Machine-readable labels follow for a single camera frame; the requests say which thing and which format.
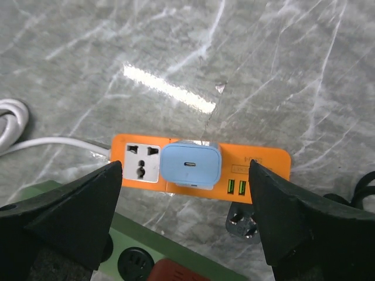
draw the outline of green power strip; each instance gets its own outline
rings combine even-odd
[[[46,181],[30,186],[23,189],[15,200],[25,200],[59,186],[61,186],[61,184],[55,181]],[[152,256],[155,263],[161,259],[168,258],[214,281],[248,280],[246,277],[117,213],[114,214],[112,220],[110,235],[113,240],[114,249],[110,258],[100,265],[99,271],[111,276],[114,280],[123,281],[118,272],[118,258],[125,249],[130,247],[139,247],[146,250]]]

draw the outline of marble surface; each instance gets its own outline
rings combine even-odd
[[[0,98],[25,101],[24,139],[110,145],[117,133],[275,146],[291,180],[350,198],[375,170],[373,0],[2,0]],[[0,205],[103,157],[50,145],[1,157]],[[123,189],[118,211],[248,276],[261,245],[231,237],[230,203]]]

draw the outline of universal socket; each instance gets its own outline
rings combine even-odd
[[[157,183],[159,181],[161,148],[157,145],[127,143],[124,159],[124,178]]]

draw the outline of green usb port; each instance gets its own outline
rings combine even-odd
[[[246,191],[246,181],[240,180],[240,189],[238,191],[239,195],[245,195]]]
[[[233,194],[234,193],[234,180],[228,181],[228,193]]]

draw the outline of white cable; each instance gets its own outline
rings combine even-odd
[[[79,139],[50,136],[46,138],[26,140],[13,145],[21,136],[29,120],[28,108],[20,101],[13,99],[0,100],[0,156],[37,145],[58,143],[72,145],[90,150],[110,158],[110,150],[84,142]]]

